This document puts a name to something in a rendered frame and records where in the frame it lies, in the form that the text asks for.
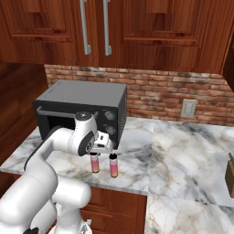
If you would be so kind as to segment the wooden wall cupboard door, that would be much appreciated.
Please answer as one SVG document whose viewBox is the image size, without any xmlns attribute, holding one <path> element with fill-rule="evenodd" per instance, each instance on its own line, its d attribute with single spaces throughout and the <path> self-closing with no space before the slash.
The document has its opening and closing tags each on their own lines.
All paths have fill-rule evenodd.
<svg viewBox="0 0 234 234">
<path fill-rule="evenodd" d="M 0 61 L 96 67 L 95 0 L 85 3 L 84 54 L 80 0 L 0 0 Z"/>
<path fill-rule="evenodd" d="M 223 70 L 234 28 L 234 0 L 111 0 L 110 56 L 105 56 L 102 0 L 95 6 L 101 66 Z"/>
</svg>

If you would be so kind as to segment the black toaster oven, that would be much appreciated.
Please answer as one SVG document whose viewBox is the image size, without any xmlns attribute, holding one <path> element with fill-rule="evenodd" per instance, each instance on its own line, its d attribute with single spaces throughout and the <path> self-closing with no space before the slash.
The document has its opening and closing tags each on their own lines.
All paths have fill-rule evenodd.
<svg viewBox="0 0 234 234">
<path fill-rule="evenodd" d="M 117 150 L 127 119 L 127 86 L 119 83 L 58 80 L 50 88 L 38 96 L 32 103 L 37 118 L 37 126 L 42 139 L 45 139 L 55 126 L 75 129 L 74 118 L 64 118 L 37 114 L 37 108 L 51 112 L 98 112 L 95 118 L 100 132 L 107 133 L 106 127 L 115 128 L 115 134 L 109 134 L 113 149 Z M 111 121 L 105 112 L 113 112 Z"/>
</svg>

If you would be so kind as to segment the wooden base cupboard front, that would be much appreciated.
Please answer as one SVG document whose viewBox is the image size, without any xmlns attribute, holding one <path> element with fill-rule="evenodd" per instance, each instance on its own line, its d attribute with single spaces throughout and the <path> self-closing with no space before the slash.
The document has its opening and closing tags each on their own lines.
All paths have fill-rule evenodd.
<svg viewBox="0 0 234 234">
<path fill-rule="evenodd" d="M 92 187 L 89 204 L 80 210 L 93 234 L 144 234 L 147 196 Z"/>
</svg>

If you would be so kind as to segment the wooden knife block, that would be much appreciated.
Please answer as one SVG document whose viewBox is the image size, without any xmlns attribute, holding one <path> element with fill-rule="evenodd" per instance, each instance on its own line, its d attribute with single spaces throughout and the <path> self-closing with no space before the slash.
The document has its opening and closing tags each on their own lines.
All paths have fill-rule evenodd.
<svg viewBox="0 0 234 234">
<path fill-rule="evenodd" d="M 225 181 L 229 191 L 229 196 L 234 198 L 234 156 L 229 154 L 227 169 L 225 174 Z"/>
</svg>

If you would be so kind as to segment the grey wall socket plate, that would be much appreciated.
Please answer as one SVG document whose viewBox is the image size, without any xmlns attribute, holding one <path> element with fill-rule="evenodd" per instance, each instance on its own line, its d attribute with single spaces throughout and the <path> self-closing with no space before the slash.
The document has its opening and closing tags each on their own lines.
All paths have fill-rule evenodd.
<svg viewBox="0 0 234 234">
<path fill-rule="evenodd" d="M 183 105 L 181 110 L 182 118 L 193 118 L 196 110 L 197 101 L 183 99 Z"/>
</svg>

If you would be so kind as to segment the pink drink bottle black cap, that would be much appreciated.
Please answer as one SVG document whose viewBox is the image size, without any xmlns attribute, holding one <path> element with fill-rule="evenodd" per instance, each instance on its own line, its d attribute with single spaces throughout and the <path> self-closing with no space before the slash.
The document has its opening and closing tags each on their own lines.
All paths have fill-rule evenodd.
<svg viewBox="0 0 234 234">
<path fill-rule="evenodd" d="M 111 173 L 111 177 L 117 177 L 118 176 L 117 154 L 110 154 L 109 160 L 110 160 L 110 173 Z"/>
<path fill-rule="evenodd" d="M 90 155 L 91 170 L 93 173 L 98 173 L 100 171 L 99 167 L 99 157 L 97 154 Z"/>
</svg>

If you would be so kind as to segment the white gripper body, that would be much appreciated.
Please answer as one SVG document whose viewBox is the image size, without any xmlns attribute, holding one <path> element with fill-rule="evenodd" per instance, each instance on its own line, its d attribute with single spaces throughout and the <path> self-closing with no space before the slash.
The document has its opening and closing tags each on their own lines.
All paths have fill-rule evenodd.
<svg viewBox="0 0 234 234">
<path fill-rule="evenodd" d="M 94 144 L 90 151 L 97 154 L 111 154 L 113 151 L 112 142 L 108 142 L 107 144 Z"/>
</svg>

